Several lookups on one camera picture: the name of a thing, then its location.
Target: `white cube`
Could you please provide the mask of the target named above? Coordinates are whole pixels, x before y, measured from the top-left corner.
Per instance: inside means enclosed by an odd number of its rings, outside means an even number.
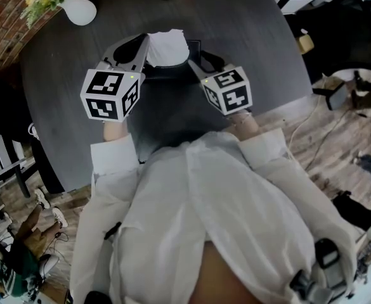
[[[241,66],[201,80],[208,102],[229,115],[253,105],[250,82]]]
[[[141,74],[88,70],[81,100],[89,118],[123,122],[140,98]]]

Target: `wooden floor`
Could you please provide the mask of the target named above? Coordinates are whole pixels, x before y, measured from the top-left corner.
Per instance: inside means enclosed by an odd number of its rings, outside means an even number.
[[[335,82],[329,80],[326,86],[329,84],[334,85]],[[318,98],[309,96],[300,99],[256,119],[264,130],[281,127],[289,143],[293,131],[315,109]],[[353,198],[371,208],[371,176],[351,164],[353,155],[359,150],[371,154],[371,110],[362,113],[369,117],[358,116],[350,110],[349,103],[341,110],[329,111],[324,97],[320,97],[318,108],[311,119],[296,132],[291,150],[301,165],[307,168],[311,179],[329,198],[338,190],[347,189],[353,192]],[[29,179],[28,187],[33,192],[38,186],[42,186],[42,182],[36,174]],[[64,258],[53,270],[50,281],[68,286],[79,215],[89,197],[89,186],[73,193],[49,196],[52,205],[62,210],[70,224],[65,231],[69,241],[56,242],[56,254]],[[1,201],[13,219],[12,227],[15,230],[35,206],[33,198],[25,199],[16,183],[8,184],[1,190]],[[52,223],[51,212],[45,211],[39,221],[39,228],[44,229]]]

